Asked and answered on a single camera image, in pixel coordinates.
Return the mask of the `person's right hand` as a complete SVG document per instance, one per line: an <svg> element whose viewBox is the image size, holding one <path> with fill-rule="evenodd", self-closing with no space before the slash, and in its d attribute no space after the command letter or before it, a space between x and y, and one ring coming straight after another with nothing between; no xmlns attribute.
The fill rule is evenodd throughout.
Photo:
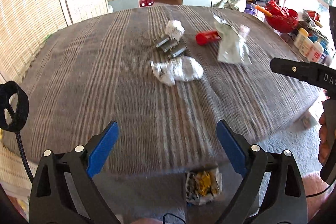
<svg viewBox="0 0 336 224"><path fill-rule="evenodd" d="M319 124L321 125L321 128L318 133L320 138L318 159L321 164L324 164L330 153L330 146L327 141L328 130L326 126L325 113L322 113L319 118Z"/></svg>

